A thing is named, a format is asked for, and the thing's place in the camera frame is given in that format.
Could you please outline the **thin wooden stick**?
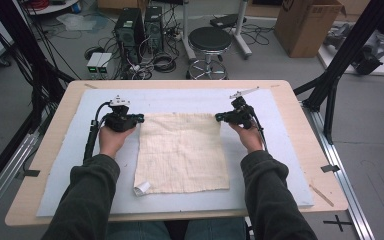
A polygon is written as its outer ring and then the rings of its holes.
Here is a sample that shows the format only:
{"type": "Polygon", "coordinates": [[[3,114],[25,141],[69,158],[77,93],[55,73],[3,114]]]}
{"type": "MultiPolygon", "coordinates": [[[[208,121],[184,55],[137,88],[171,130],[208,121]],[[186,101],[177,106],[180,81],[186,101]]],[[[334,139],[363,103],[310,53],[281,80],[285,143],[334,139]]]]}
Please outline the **thin wooden stick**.
{"type": "Polygon", "coordinates": [[[334,203],[325,195],[323,194],[319,189],[317,189],[312,184],[309,185],[309,187],[318,195],[320,196],[328,205],[331,207],[334,207],[334,203]]]}

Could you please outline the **black flat device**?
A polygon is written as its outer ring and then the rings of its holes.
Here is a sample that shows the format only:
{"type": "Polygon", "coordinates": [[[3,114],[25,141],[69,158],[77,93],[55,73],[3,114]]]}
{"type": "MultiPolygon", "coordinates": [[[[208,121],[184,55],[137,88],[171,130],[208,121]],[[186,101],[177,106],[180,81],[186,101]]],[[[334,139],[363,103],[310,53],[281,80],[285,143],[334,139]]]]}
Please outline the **black flat device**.
{"type": "Polygon", "coordinates": [[[221,29],[236,28],[238,22],[238,14],[229,14],[222,17],[214,17],[210,20],[210,25],[221,29]]]}

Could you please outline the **white metal table leg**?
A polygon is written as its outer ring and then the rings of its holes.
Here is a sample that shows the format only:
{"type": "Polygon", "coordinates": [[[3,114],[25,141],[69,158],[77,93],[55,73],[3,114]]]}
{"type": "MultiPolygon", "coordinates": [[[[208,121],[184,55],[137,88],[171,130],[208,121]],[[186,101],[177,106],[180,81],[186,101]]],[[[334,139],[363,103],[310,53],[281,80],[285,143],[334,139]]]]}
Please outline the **white metal table leg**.
{"type": "Polygon", "coordinates": [[[189,21],[188,21],[188,19],[189,19],[189,9],[188,9],[189,0],[182,0],[182,3],[183,3],[183,6],[182,6],[183,30],[182,30],[182,34],[181,34],[181,40],[182,40],[183,46],[185,48],[185,51],[186,51],[186,54],[188,57],[188,61],[193,62],[196,60],[196,55],[195,55],[194,50],[189,45],[189,33],[190,33],[189,21]]]}
{"type": "Polygon", "coordinates": [[[242,37],[242,27],[245,19],[245,13],[246,13],[248,1],[249,0],[239,1],[238,18],[237,18],[236,28],[234,32],[234,39],[236,40],[236,43],[238,44],[238,47],[241,50],[241,53],[245,60],[247,60],[252,55],[251,49],[249,48],[248,44],[245,42],[244,38],[242,37]]]}

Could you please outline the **clear plastic sheet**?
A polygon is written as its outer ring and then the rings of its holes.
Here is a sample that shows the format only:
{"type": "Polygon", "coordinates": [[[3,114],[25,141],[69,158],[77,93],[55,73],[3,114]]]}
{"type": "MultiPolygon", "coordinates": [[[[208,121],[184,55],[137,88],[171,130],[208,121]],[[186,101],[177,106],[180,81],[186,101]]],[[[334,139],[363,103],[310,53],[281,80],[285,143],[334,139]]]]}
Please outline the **clear plastic sheet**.
{"type": "Polygon", "coordinates": [[[96,25],[95,21],[86,20],[81,15],[66,13],[57,17],[67,31],[90,31],[96,25]]]}

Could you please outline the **brown cardboard box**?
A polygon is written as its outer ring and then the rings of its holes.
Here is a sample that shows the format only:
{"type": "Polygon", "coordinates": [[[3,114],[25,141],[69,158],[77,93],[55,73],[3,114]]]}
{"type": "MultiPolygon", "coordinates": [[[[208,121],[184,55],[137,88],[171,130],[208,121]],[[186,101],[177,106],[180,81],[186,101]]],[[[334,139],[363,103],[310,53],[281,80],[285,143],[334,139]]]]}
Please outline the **brown cardboard box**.
{"type": "Polygon", "coordinates": [[[289,57],[315,57],[342,10],[338,0],[283,0],[275,36],[289,57]]]}

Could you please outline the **slim black computer tower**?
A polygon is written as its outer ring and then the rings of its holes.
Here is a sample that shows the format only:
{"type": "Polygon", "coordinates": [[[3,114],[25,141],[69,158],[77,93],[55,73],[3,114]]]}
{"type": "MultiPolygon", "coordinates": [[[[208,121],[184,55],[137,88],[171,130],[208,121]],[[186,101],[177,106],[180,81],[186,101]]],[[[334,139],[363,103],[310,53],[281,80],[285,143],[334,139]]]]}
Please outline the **slim black computer tower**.
{"type": "Polygon", "coordinates": [[[162,7],[148,6],[145,12],[145,33],[148,47],[154,53],[163,51],[162,7]]]}

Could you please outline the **person's right hand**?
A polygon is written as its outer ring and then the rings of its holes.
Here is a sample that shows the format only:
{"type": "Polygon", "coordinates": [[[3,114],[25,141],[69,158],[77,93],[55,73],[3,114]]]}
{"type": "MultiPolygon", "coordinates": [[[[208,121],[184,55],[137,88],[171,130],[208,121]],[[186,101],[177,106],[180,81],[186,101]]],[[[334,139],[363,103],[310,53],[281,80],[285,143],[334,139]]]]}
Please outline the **person's right hand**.
{"type": "Polygon", "coordinates": [[[249,129],[245,129],[232,123],[230,123],[229,126],[239,135],[240,141],[247,149],[248,153],[264,150],[261,135],[254,123],[251,124],[249,129]]]}

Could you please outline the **black round stool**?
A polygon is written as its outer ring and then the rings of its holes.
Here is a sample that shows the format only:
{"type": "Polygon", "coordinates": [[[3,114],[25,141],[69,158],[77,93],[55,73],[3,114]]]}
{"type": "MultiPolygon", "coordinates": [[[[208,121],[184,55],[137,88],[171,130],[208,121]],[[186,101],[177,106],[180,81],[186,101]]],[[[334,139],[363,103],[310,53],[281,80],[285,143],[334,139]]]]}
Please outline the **black round stool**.
{"type": "Polygon", "coordinates": [[[202,53],[203,59],[194,60],[186,72],[187,79],[225,80],[228,78],[226,67],[222,64],[222,54],[232,45],[232,37],[217,27],[200,27],[188,36],[188,45],[192,50],[202,53]]]}

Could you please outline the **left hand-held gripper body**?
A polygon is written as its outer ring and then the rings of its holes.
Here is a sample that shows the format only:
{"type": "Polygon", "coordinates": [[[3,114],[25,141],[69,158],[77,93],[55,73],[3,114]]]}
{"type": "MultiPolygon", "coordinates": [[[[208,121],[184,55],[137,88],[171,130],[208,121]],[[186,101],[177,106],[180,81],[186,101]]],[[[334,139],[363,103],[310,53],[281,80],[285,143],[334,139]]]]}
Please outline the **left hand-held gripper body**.
{"type": "Polygon", "coordinates": [[[104,116],[105,125],[115,132],[125,132],[133,129],[136,122],[128,114],[130,102],[122,99],[119,95],[109,102],[112,112],[104,116]]]}

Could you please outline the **person's left hand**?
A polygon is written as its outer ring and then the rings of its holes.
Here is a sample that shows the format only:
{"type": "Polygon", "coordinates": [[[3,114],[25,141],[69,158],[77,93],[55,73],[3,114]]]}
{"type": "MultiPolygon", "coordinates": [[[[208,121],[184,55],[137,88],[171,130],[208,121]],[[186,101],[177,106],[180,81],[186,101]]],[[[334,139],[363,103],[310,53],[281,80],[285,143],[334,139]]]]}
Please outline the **person's left hand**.
{"type": "Polygon", "coordinates": [[[99,153],[114,159],[127,137],[134,131],[132,128],[125,132],[115,132],[107,126],[102,127],[99,131],[99,153]]]}

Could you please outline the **white foam mat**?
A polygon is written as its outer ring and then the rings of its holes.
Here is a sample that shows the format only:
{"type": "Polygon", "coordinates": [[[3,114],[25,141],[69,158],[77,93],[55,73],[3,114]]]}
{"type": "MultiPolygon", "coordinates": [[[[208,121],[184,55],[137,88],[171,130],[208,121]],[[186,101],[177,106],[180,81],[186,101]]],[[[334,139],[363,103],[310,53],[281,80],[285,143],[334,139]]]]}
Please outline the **white foam mat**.
{"type": "Polygon", "coordinates": [[[272,92],[246,95],[262,118],[265,150],[249,152],[228,120],[229,89],[123,90],[144,121],[117,153],[113,214],[295,211],[314,204],[272,92]]]}

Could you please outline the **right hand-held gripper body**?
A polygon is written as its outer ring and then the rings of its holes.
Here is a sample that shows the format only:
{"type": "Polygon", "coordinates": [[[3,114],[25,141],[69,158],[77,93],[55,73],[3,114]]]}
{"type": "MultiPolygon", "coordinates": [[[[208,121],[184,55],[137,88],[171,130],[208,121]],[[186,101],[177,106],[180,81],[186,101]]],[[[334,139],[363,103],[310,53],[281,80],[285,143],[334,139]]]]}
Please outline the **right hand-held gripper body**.
{"type": "Polygon", "coordinates": [[[230,96],[233,110],[226,115],[226,121],[234,125],[243,125],[245,129],[250,129],[253,125],[260,128],[254,108],[248,105],[244,95],[257,91],[258,87],[248,90],[237,91],[230,96]]]}

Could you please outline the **person's leg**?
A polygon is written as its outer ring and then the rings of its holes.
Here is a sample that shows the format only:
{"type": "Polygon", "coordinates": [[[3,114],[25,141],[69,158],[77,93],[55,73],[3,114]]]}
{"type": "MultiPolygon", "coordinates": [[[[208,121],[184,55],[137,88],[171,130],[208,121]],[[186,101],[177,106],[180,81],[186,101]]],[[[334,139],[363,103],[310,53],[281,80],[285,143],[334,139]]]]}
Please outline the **person's leg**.
{"type": "Polygon", "coordinates": [[[171,240],[162,222],[120,222],[110,223],[106,240],[171,240]]]}
{"type": "Polygon", "coordinates": [[[246,240],[246,224],[241,217],[191,220],[184,240],[246,240]]]}

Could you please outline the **person's right leg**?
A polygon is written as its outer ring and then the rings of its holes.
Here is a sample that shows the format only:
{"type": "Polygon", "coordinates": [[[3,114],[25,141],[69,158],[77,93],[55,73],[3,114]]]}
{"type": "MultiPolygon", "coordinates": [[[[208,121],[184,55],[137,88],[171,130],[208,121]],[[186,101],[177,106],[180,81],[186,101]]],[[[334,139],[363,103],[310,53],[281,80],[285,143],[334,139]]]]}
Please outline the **person's right leg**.
{"type": "Polygon", "coordinates": [[[246,224],[241,217],[191,220],[184,240],[246,240],[246,224]]]}

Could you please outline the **black tape cross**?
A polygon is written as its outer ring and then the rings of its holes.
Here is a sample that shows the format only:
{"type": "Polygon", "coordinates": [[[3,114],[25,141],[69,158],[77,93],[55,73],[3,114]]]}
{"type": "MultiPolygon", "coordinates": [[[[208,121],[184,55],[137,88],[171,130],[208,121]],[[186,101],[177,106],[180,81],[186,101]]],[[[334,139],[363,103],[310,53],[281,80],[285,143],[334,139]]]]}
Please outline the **black tape cross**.
{"type": "Polygon", "coordinates": [[[334,220],[324,220],[323,223],[329,224],[329,225],[336,225],[340,232],[344,231],[345,226],[352,226],[353,225],[353,223],[350,221],[341,220],[338,215],[335,216],[334,220]]]}

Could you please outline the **cream printed towel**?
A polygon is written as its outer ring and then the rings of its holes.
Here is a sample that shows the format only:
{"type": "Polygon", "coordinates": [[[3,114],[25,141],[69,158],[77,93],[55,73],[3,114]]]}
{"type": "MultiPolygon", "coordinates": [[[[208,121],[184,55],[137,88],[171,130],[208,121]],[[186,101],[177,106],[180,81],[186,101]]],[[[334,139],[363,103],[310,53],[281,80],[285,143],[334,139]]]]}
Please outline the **cream printed towel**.
{"type": "Polygon", "coordinates": [[[182,194],[230,188],[221,125],[210,113],[154,113],[139,131],[134,192],[182,194]]]}

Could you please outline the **person's left leg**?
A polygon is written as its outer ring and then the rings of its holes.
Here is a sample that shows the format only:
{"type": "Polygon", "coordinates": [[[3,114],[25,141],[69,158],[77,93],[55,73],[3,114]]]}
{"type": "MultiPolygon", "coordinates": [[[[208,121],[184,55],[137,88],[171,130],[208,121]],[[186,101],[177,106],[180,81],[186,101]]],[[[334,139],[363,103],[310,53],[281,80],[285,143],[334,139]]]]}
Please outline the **person's left leg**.
{"type": "Polygon", "coordinates": [[[162,222],[120,222],[110,223],[106,240],[171,240],[162,222]]]}

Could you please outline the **grey machine part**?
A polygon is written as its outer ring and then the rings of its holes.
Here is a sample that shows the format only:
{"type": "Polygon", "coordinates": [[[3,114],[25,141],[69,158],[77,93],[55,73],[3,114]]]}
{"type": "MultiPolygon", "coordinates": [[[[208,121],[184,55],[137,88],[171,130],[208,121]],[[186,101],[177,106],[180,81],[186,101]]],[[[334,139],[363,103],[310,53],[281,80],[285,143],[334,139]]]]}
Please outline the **grey machine part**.
{"type": "MultiPolygon", "coordinates": [[[[333,26],[323,41],[324,46],[333,46],[338,50],[353,29],[353,25],[344,23],[333,26]]],[[[370,35],[366,43],[351,62],[351,66],[360,75],[369,75],[382,65],[380,59],[384,56],[384,40],[377,36],[377,32],[370,35]]]]}

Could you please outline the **aluminium rail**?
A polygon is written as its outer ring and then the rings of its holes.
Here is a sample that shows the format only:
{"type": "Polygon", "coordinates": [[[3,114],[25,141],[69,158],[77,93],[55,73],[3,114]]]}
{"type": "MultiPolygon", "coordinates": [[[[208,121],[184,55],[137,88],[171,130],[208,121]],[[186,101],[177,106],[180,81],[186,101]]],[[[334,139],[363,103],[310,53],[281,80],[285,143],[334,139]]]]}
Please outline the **aluminium rail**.
{"type": "Polygon", "coordinates": [[[351,226],[354,228],[358,240],[375,240],[373,231],[369,225],[369,222],[363,212],[362,207],[358,201],[358,198],[354,192],[353,186],[349,180],[344,165],[340,159],[340,156],[335,148],[334,144],[330,144],[328,138],[323,133],[324,120],[319,112],[312,112],[308,110],[304,105],[301,108],[306,115],[310,125],[313,128],[313,132],[321,145],[331,172],[337,179],[341,190],[343,191],[348,203],[347,213],[351,220],[351,226]]]}
{"type": "Polygon", "coordinates": [[[0,199],[7,191],[16,174],[21,169],[23,163],[33,152],[38,140],[38,133],[26,134],[23,139],[18,144],[15,144],[5,156],[6,163],[0,171],[0,199]]]}

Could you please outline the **white power supply box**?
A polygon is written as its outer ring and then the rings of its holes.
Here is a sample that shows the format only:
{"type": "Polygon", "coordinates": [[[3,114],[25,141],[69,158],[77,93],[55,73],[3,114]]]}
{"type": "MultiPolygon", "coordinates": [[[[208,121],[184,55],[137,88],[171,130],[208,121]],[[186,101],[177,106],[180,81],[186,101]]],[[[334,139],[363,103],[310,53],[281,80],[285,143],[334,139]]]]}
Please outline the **white power supply box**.
{"type": "Polygon", "coordinates": [[[102,53],[97,64],[97,69],[100,74],[108,73],[108,65],[111,63],[112,54],[111,53],[102,53]]]}
{"type": "Polygon", "coordinates": [[[87,69],[90,74],[96,74],[98,72],[98,64],[101,59],[102,54],[99,52],[95,52],[91,55],[88,63],[87,69]]]}

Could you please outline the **white round table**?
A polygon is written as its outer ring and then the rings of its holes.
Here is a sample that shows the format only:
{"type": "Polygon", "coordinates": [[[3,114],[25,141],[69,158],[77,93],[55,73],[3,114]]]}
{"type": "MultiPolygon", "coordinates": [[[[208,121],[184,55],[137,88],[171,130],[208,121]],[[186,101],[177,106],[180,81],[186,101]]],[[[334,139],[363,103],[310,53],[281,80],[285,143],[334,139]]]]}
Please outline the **white round table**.
{"type": "Polygon", "coordinates": [[[49,5],[46,8],[40,9],[40,10],[29,9],[28,13],[29,14],[37,14],[37,15],[54,13],[57,11],[69,9],[73,5],[76,5],[78,3],[79,3],[79,0],[66,0],[66,2],[63,5],[49,5]]]}

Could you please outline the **large black computer tower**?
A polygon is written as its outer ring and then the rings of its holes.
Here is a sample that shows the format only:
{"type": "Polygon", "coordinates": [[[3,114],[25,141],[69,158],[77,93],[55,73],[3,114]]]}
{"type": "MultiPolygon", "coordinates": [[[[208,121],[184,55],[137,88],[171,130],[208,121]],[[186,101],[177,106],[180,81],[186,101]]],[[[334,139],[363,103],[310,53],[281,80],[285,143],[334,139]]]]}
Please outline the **large black computer tower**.
{"type": "Polygon", "coordinates": [[[145,40],[142,12],[139,8],[124,8],[114,27],[117,43],[121,52],[133,64],[142,61],[143,48],[141,43],[145,40]]]}

